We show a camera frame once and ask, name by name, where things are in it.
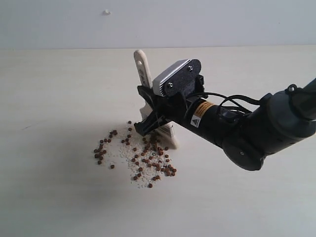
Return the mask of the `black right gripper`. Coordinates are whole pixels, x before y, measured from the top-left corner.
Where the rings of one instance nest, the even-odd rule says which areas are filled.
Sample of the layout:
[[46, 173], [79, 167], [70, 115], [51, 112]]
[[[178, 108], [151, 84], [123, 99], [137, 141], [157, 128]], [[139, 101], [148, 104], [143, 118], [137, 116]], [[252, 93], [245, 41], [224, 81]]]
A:
[[[145, 92], [145, 88], [139, 85], [137, 91], [141, 95], [141, 91]], [[187, 98], [201, 92], [204, 92], [204, 78], [202, 75], [198, 75], [195, 81], [195, 90], [187, 96], [180, 92], [171, 97], [155, 95], [157, 101], [154, 103], [154, 110], [146, 119], [134, 124], [136, 132], [145, 136], [153, 129], [158, 128], [159, 124], [164, 125], [171, 121], [180, 123], [185, 117], [185, 112], [188, 111]]]

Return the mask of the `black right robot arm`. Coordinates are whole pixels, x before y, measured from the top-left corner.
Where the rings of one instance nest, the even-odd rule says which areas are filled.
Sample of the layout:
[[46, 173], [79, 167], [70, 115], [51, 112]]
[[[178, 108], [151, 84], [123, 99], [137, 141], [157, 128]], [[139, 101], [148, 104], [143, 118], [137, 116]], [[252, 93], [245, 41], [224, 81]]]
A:
[[201, 75], [192, 84], [181, 86], [173, 96], [155, 95], [151, 88], [142, 85], [137, 90], [152, 108], [147, 118], [135, 124], [140, 135], [172, 121], [221, 148], [234, 164], [248, 171], [261, 169], [267, 156], [316, 132], [315, 81], [303, 88], [291, 84], [260, 100], [243, 95], [224, 98], [224, 101], [240, 99], [256, 105], [254, 111], [239, 104], [210, 103]]

